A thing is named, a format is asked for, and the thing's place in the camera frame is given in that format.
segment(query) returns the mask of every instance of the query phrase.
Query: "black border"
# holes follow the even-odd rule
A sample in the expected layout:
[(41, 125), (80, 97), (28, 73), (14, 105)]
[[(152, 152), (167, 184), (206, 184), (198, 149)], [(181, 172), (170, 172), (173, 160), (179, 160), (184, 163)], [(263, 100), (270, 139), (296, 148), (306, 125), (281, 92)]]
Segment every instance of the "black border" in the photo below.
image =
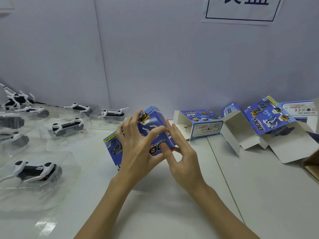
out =
[(274, 21), (274, 19), (275, 19), (276, 14), (277, 14), (277, 10), (278, 10), (278, 8), (279, 8), (280, 2), (281, 2), (281, 0), (279, 0), (279, 3), (278, 3), (278, 6), (277, 6), (277, 9), (276, 9), (275, 15), (274, 15), (274, 17), (273, 17), (273, 19), (272, 19), (272, 20), (254, 20), (254, 19), (233, 19), (233, 18), (207, 17), (208, 8), (209, 8), (209, 1), (210, 1), (210, 0), (208, 0), (208, 4), (207, 4), (207, 10), (206, 10), (206, 16), (205, 16), (205, 19), (242, 20), (242, 21), (260, 21), (260, 22), (273, 22), (273, 21)]

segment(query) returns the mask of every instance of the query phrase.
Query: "finger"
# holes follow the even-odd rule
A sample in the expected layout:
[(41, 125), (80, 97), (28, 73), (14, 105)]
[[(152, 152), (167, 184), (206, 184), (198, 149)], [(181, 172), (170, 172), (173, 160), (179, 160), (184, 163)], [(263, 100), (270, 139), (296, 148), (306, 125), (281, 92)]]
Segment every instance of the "finger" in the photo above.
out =
[(150, 159), (149, 159), (150, 169), (151, 170), (154, 169), (163, 160), (165, 160), (164, 154), (158, 154), (156, 156), (150, 155)]
[(125, 136), (122, 133), (123, 125), (124, 125), (124, 122), (122, 122), (122, 124), (118, 125), (117, 126), (117, 130), (116, 130), (116, 137), (121, 143), (123, 143), (124, 139), (125, 139)]
[(151, 143), (153, 142), (153, 140), (160, 135), (163, 132), (168, 132), (168, 129), (165, 126), (158, 126), (156, 128), (153, 128), (149, 134), (146, 136), (149, 144), (151, 145)]
[(131, 130), (132, 136), (136, 136), (136, 135), (141, 136), (141, 133), (138, 130), (138, 121), (142, 111), (143, 110), (139, 110), (138, 112), (136, 112), (134, 116), (132, 117), (132, 120), (130, 121), (130, 130)]
[(168, 122), (168, 120), (165, 121), (165, 125), (168, 129), (168, 132), (170, 133), (171, 137), (173, 138), (174, 142), (178, 145), (178, 147), (180, 148), (180, 150), (182, 152), (186, 152), (186, 149), (188, 148), (188, 146), (186, 145), (186, 140), (185, 138), (181, 138), (176, 131), (172, 128), (172, 126), (170, 125), (170, 123)]
[(181, 149), (178, 148), (178, 147), (173, 147), (173, 148), (171, 148), (171, 151), (172, 151), (172, 152), (175, 151), (175, 152), (178, 152), (178, 153), (181, 154)]
[(170, 148), (167, 146), (166, 143), (162, 143), (162, 152), (163, 155), (169, 165), (169, 168), (174, 168), (177, 165), (177, 161), (172, 153), (172, 151), (170, 150)]
[(174, 131), (177, 133), (177, 135), (182, 139), (182, 141), (188, 146), (190, 147), (189, 143), (186, 141), (186, 139), (184, 138), (184, 136), (182, 135), (181, 131), (178, 129), (178, 127), (175, 125), (175, 123), (173, 123), (172, 128), (174, 129)]
[(123, 131), (126, 138), (129, 138), (131, 136), (131, 131), (130, 131), (131, 120), (132, 120), (132, 117), (129, 117), (123, 125)]

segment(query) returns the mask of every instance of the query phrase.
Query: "yellow strip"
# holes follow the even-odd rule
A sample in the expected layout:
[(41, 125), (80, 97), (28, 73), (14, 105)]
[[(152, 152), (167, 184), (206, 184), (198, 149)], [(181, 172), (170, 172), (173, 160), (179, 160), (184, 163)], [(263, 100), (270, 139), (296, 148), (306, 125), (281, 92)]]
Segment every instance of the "yellow strip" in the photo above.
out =
[(116, 136), (116, 133), (114, 133), (112, 136), (106, 138), (106, 139), (104, 140), (104, 143), (106, 143), (107, 141), (111, 140), (111, 139), (112, 139), (113, 137), (115, 137), (115, 136)]
[(277, 106), (278, 104), (270, 97), (270, 96), (267, 96), (268, 100), (273, 103), (275, 106)]

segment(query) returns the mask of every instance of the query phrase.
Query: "warning label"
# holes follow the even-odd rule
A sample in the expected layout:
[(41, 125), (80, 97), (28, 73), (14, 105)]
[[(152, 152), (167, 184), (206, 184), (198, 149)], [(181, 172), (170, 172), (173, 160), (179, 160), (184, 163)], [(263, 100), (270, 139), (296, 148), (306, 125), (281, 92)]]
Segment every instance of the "warning label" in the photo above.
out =
[(205, 124), (196, 124), (193, 130), (193, 137), (213, 135), (219, 133), (222, 122), (213, 122)]
[(318, 114), (313, 102), (287, 103), (283, 104), (283, 108), (294, 118), (304, 118)]

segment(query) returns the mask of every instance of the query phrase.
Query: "gray wall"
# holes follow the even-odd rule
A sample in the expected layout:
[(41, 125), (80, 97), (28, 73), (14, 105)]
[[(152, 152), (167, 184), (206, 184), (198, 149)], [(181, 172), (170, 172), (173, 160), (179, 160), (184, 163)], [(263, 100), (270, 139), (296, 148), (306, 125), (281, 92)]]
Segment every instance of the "gray wall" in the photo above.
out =
[(203, 0), (95, 0), (113, 108), (243, 108), (319, 97), (319, 0), (270, 26), (201, 23)]
[(54, 105), (109, 107), (94, 0), (12, 0), (0, 16), (0, 82)]

